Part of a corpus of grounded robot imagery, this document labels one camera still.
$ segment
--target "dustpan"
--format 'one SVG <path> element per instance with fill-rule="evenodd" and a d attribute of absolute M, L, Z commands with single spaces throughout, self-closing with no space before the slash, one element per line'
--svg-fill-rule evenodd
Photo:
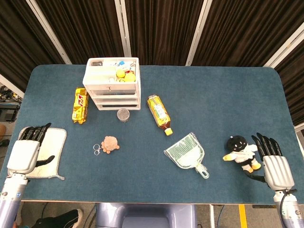
<path fill-rule="evenodd" d="M 207 179 L 209 177 L 207 168 L 201 164 L 205 155 L 204 149 L 194 133 L 189 133 L 173 146 L 166 149 L 164 153 L 178 167 L 182 169 L 195 168 L 196 172 L 202 175 L 203 178 Z"/>

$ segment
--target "plush penguin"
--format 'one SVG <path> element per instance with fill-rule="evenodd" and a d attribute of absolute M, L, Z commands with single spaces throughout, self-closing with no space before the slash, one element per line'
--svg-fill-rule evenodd
<path fill-rule="evenodd" d="M 235 160 L 240 164 L 244 171 L 250 173 L 253 170 L 259 170 L 261 164 L 255 159 L 254 151 L 257 151 L 256 145 L 248 145 L 246 139 L 243 136 L 235 135 L 231 136 L 227 141 L 227 149 L 231 152 L 223 157 L 224 161 Z"/>

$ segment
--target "dustpan handle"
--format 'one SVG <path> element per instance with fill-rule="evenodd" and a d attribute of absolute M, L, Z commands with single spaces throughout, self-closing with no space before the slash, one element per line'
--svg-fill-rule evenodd
<path fill-rule="evenodd" d="M 195 167 L 196 172 L 198 172 L 200 175 L 202 175 L 203 178 L 207 179 L 209 178 L 209 173 L 207 172 L 207 168 L 203 166 L 201 163 L 199 163 Z"/>

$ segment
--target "black plush head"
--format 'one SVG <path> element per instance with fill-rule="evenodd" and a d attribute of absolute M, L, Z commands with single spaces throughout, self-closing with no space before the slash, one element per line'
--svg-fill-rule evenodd
<path fill-rule="evenodd" d="M 243 136 L 231 136 L 227 141 L 227 148 L 229 151 L 239 152 L 247 146 L 247 141 Z"/>

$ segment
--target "white plastic drawer unit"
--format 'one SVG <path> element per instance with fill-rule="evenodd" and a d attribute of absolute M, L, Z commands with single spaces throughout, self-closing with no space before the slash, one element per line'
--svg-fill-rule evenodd
<path fill-rule="evenodd" d="M 119 82 L 116 72 L 118 64 L 132 64 L 135 82 Z M 85 69 L 83 84 L 99 110 L 140 110 L 141 77 L 138 58 L 90 58 Z"/>

